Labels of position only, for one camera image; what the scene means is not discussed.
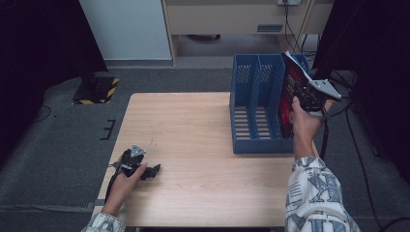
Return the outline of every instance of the person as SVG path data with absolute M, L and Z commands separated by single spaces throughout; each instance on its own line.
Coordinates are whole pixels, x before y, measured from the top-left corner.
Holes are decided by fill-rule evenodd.
M 331 105 L 326 101 L 325 109 Z M 313 138 L 323 120 L 305 112 L 296 97 L 292 108 L 295 162 L 288 181 L 285 231 L 360 231 L 343 207 L 337 177 L 313 153 Z
M 112 184 L 109 197 L 102 207 L 102 211 L 94 215 L 81 232 L 125 231 L 126 225 L 117 218 L 118 213 L 124 201 L 135 188 L 146 167 L 146 163 L 141 164 L 130 177 L 127 177 L 120 168 L 117 178 Z
M 329 110 L 331 105 L 327 101 L 325 109 Z M 360 231 L 343 207 L 339 181 L 313 152 L 313 138 L 322 126 L 322 119 L 305 112 L 296 97 L 292 107 L 295 162 L 288 182 L 285 231 Z M 146 165 L 141 165 L 129 178 L 124 173 L 118 175 L 102 211 L 91 218 L 83 232 L 125 230 L 117 215 L 145 168 Z

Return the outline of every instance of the floor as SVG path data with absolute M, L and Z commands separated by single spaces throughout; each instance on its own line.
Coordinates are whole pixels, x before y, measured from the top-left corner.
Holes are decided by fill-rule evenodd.
M 317 36 L 309 35 L 303 50 L 309 51 L 310 63 L 316 46 Z M 8 168 L 0 173 L 0 231 L 77 231 L 86 224 L 91 214 L 86 202 L 93 202 L 100 190 L 106 160 L 111 155 L 131 93 L 229 91 L 234 54 L 278 52 L 276 38 L 268 35 L 221 35 L 218 40 L 213 36 L 185 36 L 181 38 L 174 66 L 166 62 L 114 62 L 108 65 L 109 73 L 98 73 L 121 79 L 109 104 L 71 105 L 71 96 L 80 83 L 78 78 L 50 88 L 44 97 L 44 104 L 50 109 L 39 110 L 41 121 L 33 124 Z M 341 73 L 351 80 L 351 72 Z M 348 96 L 346 89 L 339 87 L 339 91 Z M 339 112 L 348 103 L 346 99 L 335 104 L 333 111 Z M 395 218 L 409 217 L 410 187 L 388 158 L 373 154 L 360 118 L 351 110 L 348 116 L 365 172 L 343 114 L 330 120 L 326 162 L 342 184 L 349 214 L 363 231 L 378 231 L 372 208 L 383 225 Z M 102 129 L 109 126 L 109 119 L 116 119 L 117 126 L 110 140 L 101 141 L 106 136 Z M 318 148 L 321 132 L 315 139 Z M 373 206 L 369 203 L 366 180 Z M 53 213 L 52 208 L 41 210 L 33 206 L 54 206 L 60 211 Z M 409 222 L 402 221 L 387 231 L 406 231 L 409 226 Z M 150 231 L 166 231 L 166 228 Z

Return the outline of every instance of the black curtain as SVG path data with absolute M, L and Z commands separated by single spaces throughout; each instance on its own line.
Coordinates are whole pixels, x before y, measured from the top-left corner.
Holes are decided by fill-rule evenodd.
M 318 47 L 315 78 L 357 74 L 357 112 L 379 155 L 410 183 L 410 1 L 336 0 Z
M 106 71 L 77 0 L 0 0 L 0 165 L 43 105 L 47 88 Z

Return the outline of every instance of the white wall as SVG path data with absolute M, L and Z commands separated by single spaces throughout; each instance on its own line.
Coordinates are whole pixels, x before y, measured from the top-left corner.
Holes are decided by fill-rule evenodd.
M 171 60 L 161 0 L 80 0 L 104 60 Z

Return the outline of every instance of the patterned sleeve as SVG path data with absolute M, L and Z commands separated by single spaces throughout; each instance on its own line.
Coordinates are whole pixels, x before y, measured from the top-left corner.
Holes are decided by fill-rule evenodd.
M 360 231 L 343 207 L 340 182 L 320 158 L 301 158 L 293 164 L 285 231 Z
M 118 220 L 117 217 L 98 213 L 88 222 L 87 226 L 81 232 L 124 232 L 126 225 Z

